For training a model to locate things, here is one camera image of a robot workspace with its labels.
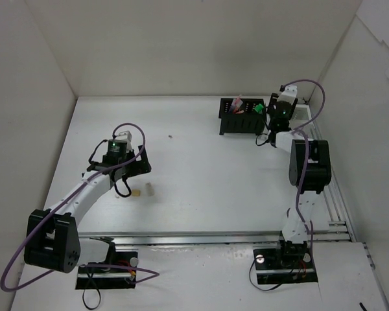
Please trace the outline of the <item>green cap highlighter marker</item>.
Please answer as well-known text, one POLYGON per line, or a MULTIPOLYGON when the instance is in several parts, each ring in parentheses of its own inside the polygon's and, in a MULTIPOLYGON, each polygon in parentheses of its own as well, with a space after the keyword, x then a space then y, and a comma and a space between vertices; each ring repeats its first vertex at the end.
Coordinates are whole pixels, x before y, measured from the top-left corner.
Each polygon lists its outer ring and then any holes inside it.
POLYGON ((266 106, 264 104, 256 104, 253 107, 253 111, 257 114, 265 114, 266 106))

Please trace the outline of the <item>white eraser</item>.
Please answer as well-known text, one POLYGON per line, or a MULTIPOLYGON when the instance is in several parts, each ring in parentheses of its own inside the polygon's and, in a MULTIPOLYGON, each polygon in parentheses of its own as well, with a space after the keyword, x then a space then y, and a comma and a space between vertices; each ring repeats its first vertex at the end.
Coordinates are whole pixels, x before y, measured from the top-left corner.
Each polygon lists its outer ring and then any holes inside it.
POLYGON ((146 191, 147 191, 148 196, 153 196, 155 194, 154 188, 153 188, 151 183, 146 183, 145 187, 146 187, 146 191))

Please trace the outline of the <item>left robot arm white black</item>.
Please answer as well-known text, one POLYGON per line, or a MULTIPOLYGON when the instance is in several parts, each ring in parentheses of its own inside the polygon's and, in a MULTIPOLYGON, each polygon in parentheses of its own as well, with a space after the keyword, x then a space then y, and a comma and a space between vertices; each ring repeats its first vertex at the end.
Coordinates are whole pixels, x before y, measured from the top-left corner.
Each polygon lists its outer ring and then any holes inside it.
POLYGON ((100 197, 119 180, 148 174, 152 168, 143 145, 137 150, 127 140, 110 139, 102 161, 89 159, 76 190, 45 211, 36 209, 28 220, 25 264, 64 273, 93 263, 100 271, 114 269, 117 256, 110 238, 81 239, 78 225, 100 197))

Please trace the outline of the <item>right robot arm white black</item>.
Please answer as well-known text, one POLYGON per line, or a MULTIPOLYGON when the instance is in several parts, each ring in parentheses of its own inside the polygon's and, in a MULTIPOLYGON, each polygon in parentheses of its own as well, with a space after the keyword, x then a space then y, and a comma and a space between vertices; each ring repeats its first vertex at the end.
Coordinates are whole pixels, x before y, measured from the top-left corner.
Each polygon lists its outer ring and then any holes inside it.
POLYGON ((274 250, 275 262, 286 268, 292 268, 306 254, 312 255, 312 212, 331 181, 328 142, 310 139, 302 129, 290 127, 297 103, 297 87, 292 85, 272 94, 266 109, 268 142, 289 153, 289 181, 296 188, 294 206, 286 212, 281 240, 274 250))

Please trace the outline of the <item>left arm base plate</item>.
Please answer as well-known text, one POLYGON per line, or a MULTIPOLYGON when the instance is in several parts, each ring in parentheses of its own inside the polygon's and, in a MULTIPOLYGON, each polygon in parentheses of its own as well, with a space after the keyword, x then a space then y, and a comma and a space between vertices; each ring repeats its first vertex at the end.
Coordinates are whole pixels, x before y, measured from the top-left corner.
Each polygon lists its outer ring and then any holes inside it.
MULTIPOLYGON (((104 264, 136 267, 138 262, 138 252, 136 249, 132 249, 111 254, 104 264)), ((136 287, 136 275, 136 271, 118 268, 79 267, 75 289, 134 289, 136 287)))

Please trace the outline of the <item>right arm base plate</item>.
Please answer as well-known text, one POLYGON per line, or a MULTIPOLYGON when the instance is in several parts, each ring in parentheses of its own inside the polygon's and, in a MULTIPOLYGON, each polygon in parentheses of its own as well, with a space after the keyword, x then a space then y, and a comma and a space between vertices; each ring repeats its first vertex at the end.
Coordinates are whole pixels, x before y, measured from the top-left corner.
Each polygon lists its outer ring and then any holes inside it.
POLYGON ((318 276, 307 244, 253 249, 250 275, 266 291, 286 284, 317 283, 318 276))

